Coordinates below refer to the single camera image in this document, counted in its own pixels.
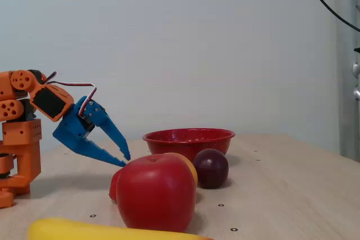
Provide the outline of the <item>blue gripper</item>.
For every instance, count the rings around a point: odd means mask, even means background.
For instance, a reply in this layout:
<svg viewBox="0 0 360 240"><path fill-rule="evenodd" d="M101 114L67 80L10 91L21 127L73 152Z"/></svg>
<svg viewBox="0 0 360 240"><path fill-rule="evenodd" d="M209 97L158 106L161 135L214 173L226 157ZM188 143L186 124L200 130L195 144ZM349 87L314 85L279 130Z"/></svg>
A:
<svg viewBox="0 0 360 240"><path fill-rule="evenodd" d="M84 110L85 119L78 115L86 97L83 96L78 102L70 106L52 135L74 153L124 167L126 165L124 161L112 156L105 149L85 138L95 126L100 127L119 147L124 158L126 160L131 159L126 139L99 103L90 99Z"/></svg>

